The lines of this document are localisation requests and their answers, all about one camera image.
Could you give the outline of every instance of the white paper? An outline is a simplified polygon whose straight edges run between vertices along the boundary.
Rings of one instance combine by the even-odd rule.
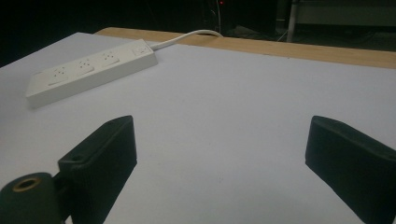
[[[304,164],[312,116],[396,148],[396,70],[174,45],[159,64],[37,110],[43,69],[130,40],[75,34],[0,68],[0,187],[132,115],[137,160],[106,223],[361,223]]]

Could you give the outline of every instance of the white power strip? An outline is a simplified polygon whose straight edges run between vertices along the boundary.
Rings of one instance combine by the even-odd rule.
[[[142,39],[46,69],[32,76],[26,98],[37,108],[157,64]]]

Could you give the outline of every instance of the power cord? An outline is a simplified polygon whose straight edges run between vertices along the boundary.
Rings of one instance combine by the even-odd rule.
[[[165,47],[168,47],[170,45],[174,45],[176,44],[177,41],[184,39],[190,35],[216,35],[216,36],[220,36],[223,37],[223,35],[221,35],[220,33],[216,32],[216,31],[211,31],[211,30],[197,30],[197,31],[192,31],[189,33],[186,33],[184,35],[181,35],[179,37],[164,41],[162,43],[158,43],[158,44],[153,44],[151,46],[149,46],[152,50],[157,50],[157,49],[162,49]]]

